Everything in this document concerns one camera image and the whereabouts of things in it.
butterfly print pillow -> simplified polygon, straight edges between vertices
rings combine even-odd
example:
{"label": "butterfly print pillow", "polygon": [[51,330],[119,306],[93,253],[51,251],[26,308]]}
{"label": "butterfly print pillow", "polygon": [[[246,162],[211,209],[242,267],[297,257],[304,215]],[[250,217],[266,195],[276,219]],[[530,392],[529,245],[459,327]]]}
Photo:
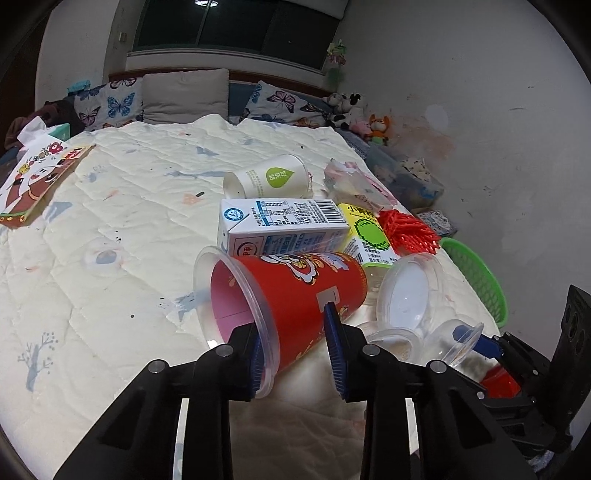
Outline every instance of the butterfly print pillow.
{"label": "butterfly print pillow", "polygon": [[258,82],[242,118],[316,128],[326,126],[323,114],[322,108],[296,93]]}
{"label": "butterfly print pillow", "polygon": [[81,90],[74,97],[74,109],[86,131],[122,127],[142,119],[142,79],[124,79]]}

pillow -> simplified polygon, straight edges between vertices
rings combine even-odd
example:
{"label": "pillow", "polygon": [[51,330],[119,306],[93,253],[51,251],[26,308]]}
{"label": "pillow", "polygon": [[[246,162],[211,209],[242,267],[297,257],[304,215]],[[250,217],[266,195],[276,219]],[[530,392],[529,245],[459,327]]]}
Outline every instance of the pillow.
{"label": "pillow", "polygon": [[142,120],[142,79],[105,83],[76,92],[74,110],[86,131],[121,127]]}
{"label": "pillow", "polygon": [[189,124],[210,113],[228,118],[227,69],[144,76],[144,122]]}
{"label": "pillow", "polygon": [[246,104],[242,118],[317,128],[326,125],[324,113],[324,110],[295,93],[260,81]]}

quilted mattress cover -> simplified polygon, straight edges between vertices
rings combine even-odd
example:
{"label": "quilted mattress cover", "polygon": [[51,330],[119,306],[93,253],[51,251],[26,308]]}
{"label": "quilted mattress cover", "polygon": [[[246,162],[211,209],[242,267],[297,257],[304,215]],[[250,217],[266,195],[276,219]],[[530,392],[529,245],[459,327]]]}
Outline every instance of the quilted mattress cover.
{"label": "quilted mattress cover", "polygon": [[[39,480],[53,477],[150,360],[175,365],[207,349],[191,304],[193,264],[216,242],[224,172],[294,153],[322,197],[331,158],[369,171],[330,128],[233,126],[218,115],[187,125],[134,122],[71,143],[96,147],[30,226],[0,226],[0,424]],[[458,313],[497,334],[461,273],[444,252],[438,257]],[[350,322],[374,315],[363,306]],[[490,366],[470,364],[477,380]],[[321,342],[267,398],[232,403],[235,478],[359,478],[364,409],[340,400]],[[409,413],[414,450],[411,405]],[[178,479],[183,430],[181,422]]]}

window sill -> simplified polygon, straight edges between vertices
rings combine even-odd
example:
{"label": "window sill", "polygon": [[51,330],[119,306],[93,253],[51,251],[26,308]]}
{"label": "window sill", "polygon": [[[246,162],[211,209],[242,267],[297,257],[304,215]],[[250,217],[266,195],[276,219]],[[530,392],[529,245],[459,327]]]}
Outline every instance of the window sill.
{"label": "window sill", "polygon": [[125,70],[157,67],[226,68],[273,75],[317,87],[324,84],[321,70],[254,53],[209,48],[158,48],[131,51],[127,54]]}

green lime graphic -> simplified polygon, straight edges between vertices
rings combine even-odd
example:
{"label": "green lime graphic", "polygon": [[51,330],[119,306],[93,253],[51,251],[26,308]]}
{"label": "green lime graphic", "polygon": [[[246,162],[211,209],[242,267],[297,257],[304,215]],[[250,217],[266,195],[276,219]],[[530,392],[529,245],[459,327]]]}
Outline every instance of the green lime graphic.
{"label": "green lime graphic", "polygon": [[293,174],[291,170],[287,170],[286,168],[271,167],[267,170],[267,182],[274,189],[279,189],[285,185]]}
{"label": "green lime graphic", "polygon": [[359,235],[361,240],[365,240],[378,250],[387,250],[390,247],[390,242],[388,242],[384,231],[371,220],[364,218],[357,220],[355,222],[355,230],[357,230],[357,235]]}

